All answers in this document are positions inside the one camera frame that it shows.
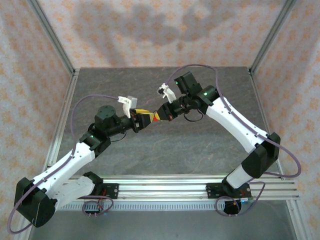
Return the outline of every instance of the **floral patterned wall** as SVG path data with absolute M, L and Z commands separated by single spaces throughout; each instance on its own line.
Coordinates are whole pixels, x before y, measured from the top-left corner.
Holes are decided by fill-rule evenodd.
M 285 0 L 39 0 L 72 64 L 250 66 Z
M 314 239 L 320 239 L 320 4 L 300 0 L 254 76 L 273 131 L 301 162 L 297 186 Z M 287 173 L 297 167 L 284 152 Z
M 16 184 L 43 168 L 70 74 L 26 0 L 0 2 L 0 42 L 0 239 L 10 240 Z

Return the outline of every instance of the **purple cable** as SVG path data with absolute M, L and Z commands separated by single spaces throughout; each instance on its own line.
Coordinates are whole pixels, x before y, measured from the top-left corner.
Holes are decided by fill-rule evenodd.
M 108 211 L 114 206 L 114 200 L 113 200 L 112 198 L 108 197 L 108 196 L 90 196 L 90 195 L 88 195 L 88 196 L 82 196 L 82 198 L 108 199 L 108 200 L 111 201 L 111 205 L 110 205 L 106 210 L 104 210 L 104 207 L 103 207 L 102 204 L 99 203 L 98 201 L 93 201 L 93 200 L 86 201 L 86 202 L 82 205 L 82 212 L 83 212 L 83 214 L 85 214 L 85 215 L 87 215 L 87 216 L 90 216 L 90 213 L 86 213 L 85 207 L 86 207 L 86 205 L 89 204 L 89 203 L 95 203 L 95 204 L 97 204 L 97 205 L 102 209 L 102 211 L 99 212 L 99 213 L 97 213 L 97 214 L 95 214 L 95 216 L 99 216 L 99 215 L 102 215 L 102 214 L 108 212 Z
M 25 231 L 26 229 L 28 229 L 32 223 L 28 224 L 27 226 L 25 226 L 24 228 L 18 230 L 18 231 L 12 231 L 11 229 L 11 222 L 12 222 L 12 218 L 16 212 L 16 210 L 18 209 L 18 207 L 22 204 L 23 200 L 26 199 L 26 197 L 35 189 L 37 188 L 40 184 L 42 184 L 44 181 L 46 181 L 48 178 L 50 178 L 52 175 L 56 174 L 58 171 L 60 171 L 64 166 L 66 166 L 70 160 L 72 159 L 72 157 L 75 154 L 76 151 L 76 145 L 77 145 L 77 140 L 75 137 L 75 133 L 74 133 L 74 129 L 73 129 L 73 121 L 74 121 L 74 115 L 75 115 L 75 110 L 78 107 L 78 105 L 85 99 L 90 98 L 90 97 L 103 97 L 103 98 L 108 98 L 108 99 L 114 99 L 114 100 L 118 100 L 118 97 L 114 97 L 114 96 L 108 96 L 108 95 L 102 95 L 102 94 L 90 94 L 88 96 L 85 96 L 83 98 L 81 98 L 73 107 L 72 109 L 72 113 L 71 113 L 71 119 L 70 119 L 70 130 L 71 130 L 71 134 L 73 137 L 73 148 L 71 150 L 71 155 L 67 158 L 67 160 L 60 166 L 58 167 L 56 170 L 54 170 L 53 172 L 51 172 L 50 174 L 48 174 L 46 177 L 44 177 L 43 179 L 41 179 L 39 182 L 35 183 L 28 191 L 26 191 L 26 193 L 16 202 L 16 204 L 14 205 L 9 218 L 8 218 L 8 222 L 6 224 L 6 230 L 8 231 L 9 234 L 19 234 L 22 233 L 23 231 Z
M 224 96 L 220 90 L 220 87 L 219 87 L 219 80 L 218 80 L 218 70 L 212 66 L 209 66 L 209 65 L 205 65 L 205 64 L 187 64 L 187 65 L 184 65 L 184 66 L 181 66 L 179 68 L 177 68 L 171 75 L 170 77 L 168 78 L 168 80 L 165 82 L 166 84 L 168 84 L 168 82 L 171 81 L 171 79 L 173 78 L 173 76 L 178 72 L 180 71 L 181 69 L 185 69 L 187 67 L 191 67 L 191 66 L 199 66 L 199 67 L 205 67 L 205 68 L 208 68 L 208 69 L 211 69 L 211 70 L 214 70 L 215 71 L 215 86 L 216 86 L 216 90 L 218 91 L 219 93 L 219 96 L 224 104 L 224 106 L 226 107 L 226 109 L 228 109 L 228 111 L 232 114 L 232 116 L 234 116 L 243 126 L 245 126 L 250 132 L 254 133 L 254 135 L 258 136 L 259 138 L 263 139 L 264 141 L 267 141 L 268 143 L 276 146 L 277 148 L 280 148 L 282 150 L 284 150 L 287 154 L 290 155 L 290 157 L 293 158 L 293 160 L 295 161 L 297 167 L 298 167 L 298 171 L 296 174 L 293 174 L 293 175 L 285 175 L 285 174 L 278 174 L 278 173 L 272 173 L 272 172 L 265 172 L 266 174 L 269 174 L 269 175 L 272 175 L 272 176 L 276 176 L 276 177 L 281 177 L 281 178 L 296 178 L 298 177 L 300 174 L 301 174 L 301 165 L 300 165 L 300 162 L 299 160 L 297 159 L 297 157 L 292 153 L 290 152 L 288 149 L 286 149 L 284 146 L 282 145 L 279 145 L 278 143 L 260 135 L 257 131 L 255 131 L 253 128 L 251 128 L 248 124 L 246 124 L 238 115 L 236 115 L 232 110 L 231 108 L 229 107 L 229 105 L 226 103 L 226 100 L 224 99 Z
M 220 196 L 220 197 L 218 197 L 217 200 L 214 202 L 214 208 L 215 208 L 215 210 L 216 210 L 216 212 L 217 212 L 218 214 L 220 214 L 220 215 L 222 215 L 222 216 L 225 216 L 225 214 L 221 213 L 221 212 L 218 210 L 218 201 L 219 201 L 219 200 L 222 200 L 222 199 L 230 199 L 230 200 L 232 200 L 232 201 L 235 203 L 236 207 L 238 208 L 238 212 L 240 212 L 239 204 L 237 203 L 237 201 L 236 201 L 233 197 L 230 197 L 230 196 Z

